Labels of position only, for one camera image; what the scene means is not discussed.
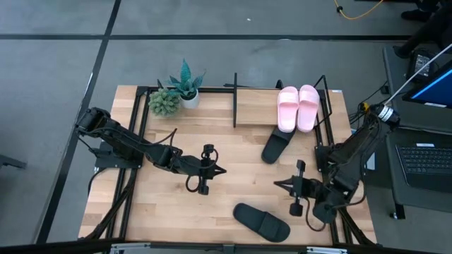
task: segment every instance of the artificial plant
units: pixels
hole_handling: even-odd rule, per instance
[[[174,86],[173,90],[170,90],[170,94],[180,95],[182,99],[188,100],[193,99],[198,92],[198,88],[203,83],[203,75],[199,75],[195,79],[191,78],[191,71],[188,63],[185,59],[182,61],[181,67],[181,80],[177,80],[175,77],[170,76],[168,83]]]
[[[167,88],[159,88],[150,94],[149,107],[156,116],[172,116],[179,110],[179,95],[172,94]]]

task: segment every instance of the small plant pot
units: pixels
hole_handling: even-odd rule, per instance
[[[193,97],[191,99],[184,99],[181,96],[181,104],[186,109],[195,109],[195,108],[197,108],[198,105],[199,105],[199,92],[198,92],[198,90],[196,90],[195,97]]]

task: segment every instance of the pink slipper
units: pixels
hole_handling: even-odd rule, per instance
[[[312,131],[319,110],[319,94],[312,85],[303,85],[299,90],[298,130],[302,132]]]
[[[284,133],[295,129],[298,110],[298,91],[295,87],[285,87],[278,95],[278,128]]]

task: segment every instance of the wooden table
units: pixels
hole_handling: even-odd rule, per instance
[[[130,85],[117,88],[111,113],[112,118],[123,126],[129,125],[136,88]],[[339,143],[350,135],[347,110],[341,92],[330,91],[329,95],[333,108],[333,136]],[[185,189],[186,176],[157,169],[144,160],[143,167],[138,170],[126,240],[269,244],[233,218],[234,206],[244,202],[268,211],[290,225],[290,236],[281,244],[330,246],[332,241],[328,226],[322,232],[315,232],[306,225],[305,201],[302,203],[303,217],[292,217],[289,206],[293,198],[273,185],[274,181],[288,179],[297,173],[295,164],[298,159],[306,162],[304,177],[321,179],[314,159],[314,132],[297,132],[279,160],[272,165],[265,164],[261,153],[274,126],[233,128],[232,94],[200,93],[200,97],[197,109],[182,109],[172,118],[155,116],[150,112],[145,138],[150,142],[160,140],[178,128],[174,137],[175,146],[183,149],[185,155],[200,156],[204,144],[214,144],[220,154],[218,165],[227,173],[209,181],[210,192],[204,196]],[[136,133],[143,100],[144,97],[138,111]],[[79,236],[89,234],[111,207],[117,176],[118,169],[108,169],[93,181]],[[354,200],[359,200],[362,193],[360,187]],[[366,236],[375,241],[367,201],[349,207],[348,211]],[[321,223],[312,211],[309,215],[313,226],[320,227]],[[120,211],[114,236],[119,233],[121,217]],[[340,240],[344,241],[341,223],[338,223],[338,231]]]

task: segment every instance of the black slide sandal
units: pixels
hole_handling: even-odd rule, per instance
[[[280,243],[290,234],[287,223],[247,204],[239,203],[232,214],[237,221],[272,243]]]
[[[296,130],[297,129],[294,129],[291,133],[283,133],[276,126],[262,151],[262,160],[268,164],[275,163],[283,153],[285,147],[289,145],[289,142],[294,136]]]

